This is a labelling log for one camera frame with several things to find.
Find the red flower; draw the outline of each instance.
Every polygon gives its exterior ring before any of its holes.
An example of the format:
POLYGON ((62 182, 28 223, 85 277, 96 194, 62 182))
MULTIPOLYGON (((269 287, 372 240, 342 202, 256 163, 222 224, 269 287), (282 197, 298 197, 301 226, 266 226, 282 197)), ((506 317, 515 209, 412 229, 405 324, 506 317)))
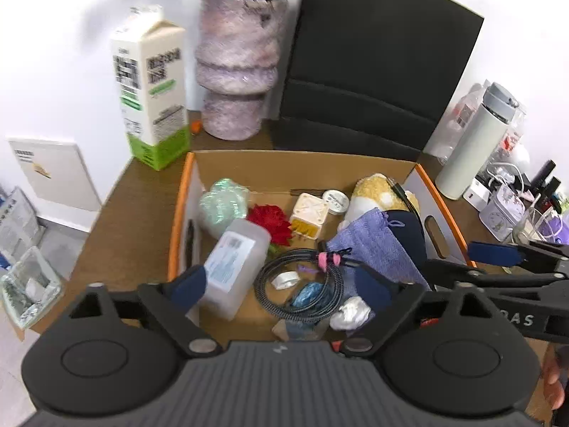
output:
POLYGON ((277 205, 257 205, 249 209, 247 220, 262 226, 271 234, 271 243, 289 245, 292 237, 290 223, 282 209, 277 205))

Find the coiled braided cable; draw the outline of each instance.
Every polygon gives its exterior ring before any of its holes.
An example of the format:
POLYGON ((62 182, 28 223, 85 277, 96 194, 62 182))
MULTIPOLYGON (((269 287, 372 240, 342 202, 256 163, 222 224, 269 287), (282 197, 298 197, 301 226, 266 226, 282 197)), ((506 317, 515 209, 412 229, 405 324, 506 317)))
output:
POLYGON ((331 316, 340 306, 340 302, 344 296, 342 272, 340 268, 331 261, 328 261, 328 267, 324 272, 324 282, 320 293, 318 293, 318 296, 308 305, 294 309, 277 305, 269 300, 265 290, 265 285, 271 277, 276 274, 280 267, 292 262, 312 262, 318 264, 317 256, 318 252, 314 249, 292 249, 264 265, 253 283, 255 297, 257 297, 261 306, 280 319, 301 323, 316 323, 331 316), (327 304, 320 307, 320 309, 315 309, 314 305, 323 299, 325 294, 328 293, 328 289, 332 289, 332 298, 327 304))

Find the gray ribbed surface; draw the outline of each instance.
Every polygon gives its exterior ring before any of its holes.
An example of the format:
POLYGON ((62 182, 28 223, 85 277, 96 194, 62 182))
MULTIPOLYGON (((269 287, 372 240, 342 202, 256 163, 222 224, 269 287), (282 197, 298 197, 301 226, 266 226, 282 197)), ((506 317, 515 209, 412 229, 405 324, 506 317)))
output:
POLYGON ((536 426, 523 413, 455 421, 396 397, 372 363, 326 342, 234 342, 217 358, 187 363, 178 381, 140 409, 102 419, 40 412, 25 427, 480 427, 536 426))

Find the purple towel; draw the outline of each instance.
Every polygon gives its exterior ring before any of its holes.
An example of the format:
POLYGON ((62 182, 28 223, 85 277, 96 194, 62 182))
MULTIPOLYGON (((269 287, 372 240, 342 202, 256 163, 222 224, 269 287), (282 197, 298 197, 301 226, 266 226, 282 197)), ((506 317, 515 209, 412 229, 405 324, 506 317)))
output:
MULTIPOLYGON (((352 248, 349 258, 365 262, 387 279, 416 282, 429 289, 415 264, 389 229, 388 214, 375 208, 352 221, 327 243, 329 251, 352 248)), ((358 295, 354 270, 344 267, 344 298, 358 295)))

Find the milk carton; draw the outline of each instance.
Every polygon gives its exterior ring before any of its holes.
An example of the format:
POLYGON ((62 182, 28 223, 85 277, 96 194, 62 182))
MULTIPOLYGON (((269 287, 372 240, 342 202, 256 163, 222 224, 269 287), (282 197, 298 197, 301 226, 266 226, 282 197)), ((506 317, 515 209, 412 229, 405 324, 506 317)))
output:
POLYGON ((161 170, 188 151, 184 29, 160 6, 133 8, 112 37, 122 116, 133 155, 161 170))

